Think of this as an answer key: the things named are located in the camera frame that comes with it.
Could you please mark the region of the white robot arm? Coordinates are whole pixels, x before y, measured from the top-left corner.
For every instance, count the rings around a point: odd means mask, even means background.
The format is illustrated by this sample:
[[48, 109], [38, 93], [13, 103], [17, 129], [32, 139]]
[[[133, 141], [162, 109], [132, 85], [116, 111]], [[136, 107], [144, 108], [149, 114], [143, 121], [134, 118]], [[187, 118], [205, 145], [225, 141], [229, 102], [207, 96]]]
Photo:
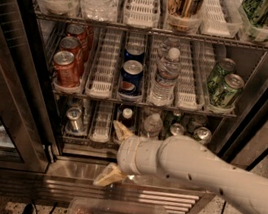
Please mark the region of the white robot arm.
[[129, 175], [188, 182], [220, 196], [242, 214], [268, 214], [268, 178], [223, 161], [186, 135], [160, 141], [128, 131], [117, 160], [104, 168], [94, 184], [107, 186]]

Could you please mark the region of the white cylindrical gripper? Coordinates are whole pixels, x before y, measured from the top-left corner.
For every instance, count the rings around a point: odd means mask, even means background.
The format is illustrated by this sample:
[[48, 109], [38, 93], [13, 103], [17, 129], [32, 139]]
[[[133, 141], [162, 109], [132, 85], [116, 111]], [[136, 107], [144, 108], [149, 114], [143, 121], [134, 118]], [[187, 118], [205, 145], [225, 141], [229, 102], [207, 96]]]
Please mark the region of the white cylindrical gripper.
[[118, 149], [117, 163], [108, 164], [95, 178], [94, 186], [108, 186], [120, 182], [127, 175], [155, 175], [157, 151], [162, 141], [137, 137], [123, 123], [113, 121], [116, 140], [122, 142]]

